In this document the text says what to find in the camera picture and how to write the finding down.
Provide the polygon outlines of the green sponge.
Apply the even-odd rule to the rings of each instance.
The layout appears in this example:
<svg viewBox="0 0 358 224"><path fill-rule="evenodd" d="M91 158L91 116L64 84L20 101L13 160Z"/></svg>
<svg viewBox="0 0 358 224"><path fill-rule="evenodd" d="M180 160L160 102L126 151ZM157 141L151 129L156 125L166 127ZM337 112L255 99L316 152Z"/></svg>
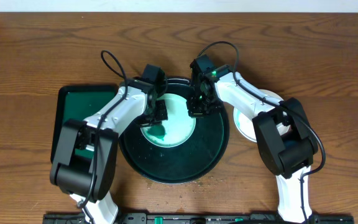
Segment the green sponge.
<svg viewBox="0 0 358 224"><path fill-rule="evenodd" d="M143 127L140 129L144 137L153 144L161 145L166 135L166 130L162 124Z"/></svg>

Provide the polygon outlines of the white plate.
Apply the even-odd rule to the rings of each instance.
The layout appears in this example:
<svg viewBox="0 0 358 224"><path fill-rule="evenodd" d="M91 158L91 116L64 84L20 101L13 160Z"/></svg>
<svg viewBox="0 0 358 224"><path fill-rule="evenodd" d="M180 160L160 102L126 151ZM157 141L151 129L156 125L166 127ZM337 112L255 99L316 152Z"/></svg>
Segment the white plate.
<svg viewBox="0 0 358 224"><path fill-rule="evenodd" d="M164 141L158 147L175 147L183 144L193 134L196 119L188 115L186 99L180 95L166 93L159 98L165 100L168 119L162 121L166 130Z"/></svg>
<svg viewBox="0 0 358 224"><path fill-rule="evenodd" d="M259 89L259 90L269 96L283 100L281 96L270 90L263 90L263 89ZM233 118L234 118L234 124L236 125L238 131L248 140L252 142L257 142L252 120L246 117L244 114L242 114L237 108L234 108ZM291 127L284 126L282 123L280 123L277 125L277 129L280 135L283 135L287 133L291 129Z"/></svg>

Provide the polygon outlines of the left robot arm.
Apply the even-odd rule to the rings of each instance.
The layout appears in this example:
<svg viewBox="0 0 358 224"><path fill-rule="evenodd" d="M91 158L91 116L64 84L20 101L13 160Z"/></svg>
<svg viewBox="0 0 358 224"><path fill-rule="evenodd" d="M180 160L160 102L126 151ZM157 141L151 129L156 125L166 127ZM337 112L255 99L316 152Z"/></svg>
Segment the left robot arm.
<svg viewBox="0 0 358 224"><path fill-rule="evenodd" d="M167 109L160 97L168 78L155 65L124 81L116 96L84 120L67 120L52 158L50 182L77 202L90 223L114 223L118 206L109 189L115 174L119 136L136 121L141 127L161 124Z"/></svg>

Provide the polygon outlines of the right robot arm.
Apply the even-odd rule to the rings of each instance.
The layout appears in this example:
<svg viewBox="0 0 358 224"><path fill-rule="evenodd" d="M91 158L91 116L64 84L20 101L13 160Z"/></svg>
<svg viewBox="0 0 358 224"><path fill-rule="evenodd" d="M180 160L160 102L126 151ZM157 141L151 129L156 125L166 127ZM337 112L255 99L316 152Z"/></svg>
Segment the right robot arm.
<svg viewBox="0 0 358 224"><path fill-rule="evenodd" d="M226 102L250 119L262 161L276 176L279 215L286 222L307 223L311 209L305 183L319 141L301 103L262 92L234 67L216 67L207 55L194 59L190 68L194 94L187 102L189 115L211 115Z"/></svg>

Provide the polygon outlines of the round black tray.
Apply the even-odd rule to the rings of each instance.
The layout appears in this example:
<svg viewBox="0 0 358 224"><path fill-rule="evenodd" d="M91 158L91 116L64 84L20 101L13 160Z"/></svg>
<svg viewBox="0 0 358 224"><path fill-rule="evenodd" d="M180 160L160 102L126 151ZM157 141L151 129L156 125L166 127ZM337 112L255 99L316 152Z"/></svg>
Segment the round black tray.
<svg viewBox="0 0 358 224"><path fill-rule="evenodd" d="M166 93L187 99L192 94L190 81L170 78ZM222 158L229 140L226 110L198 117L193 134L175 147L158 147L144 137L142 126L132 122L119 138L121 151L134 170L164 184L182 184L207 174Z"/></svg>

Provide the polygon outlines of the black rectangular water tray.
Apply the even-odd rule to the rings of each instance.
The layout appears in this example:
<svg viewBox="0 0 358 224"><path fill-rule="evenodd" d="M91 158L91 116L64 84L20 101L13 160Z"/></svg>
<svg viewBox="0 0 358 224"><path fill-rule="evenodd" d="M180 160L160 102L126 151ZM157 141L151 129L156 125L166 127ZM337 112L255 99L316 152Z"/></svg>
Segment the black rectangular water tray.
<svg viewBox="0 0 358 224"><path fill-rule="evenodd" d="M63 124L94 115L117 93L117 85L67 85L58 92L50 161L53 162Z"/></svg>

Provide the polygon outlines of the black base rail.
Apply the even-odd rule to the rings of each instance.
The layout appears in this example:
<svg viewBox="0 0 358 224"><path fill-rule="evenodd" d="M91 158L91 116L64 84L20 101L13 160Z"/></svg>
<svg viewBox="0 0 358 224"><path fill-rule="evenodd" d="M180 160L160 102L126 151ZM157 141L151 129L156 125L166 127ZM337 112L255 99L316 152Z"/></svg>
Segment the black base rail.
<svg viewBox="0 0 358 224"><path fill-rule="evenodd" d="M254 213L244 216L234 215L147 215L145 213L123 213L114 224L240 224L240 223L285 223L278 215L272 213ZM311 224L354 224L352 216L312 215ZM84 213L79 214L45 214L43 224L88 223Z"/></svg>

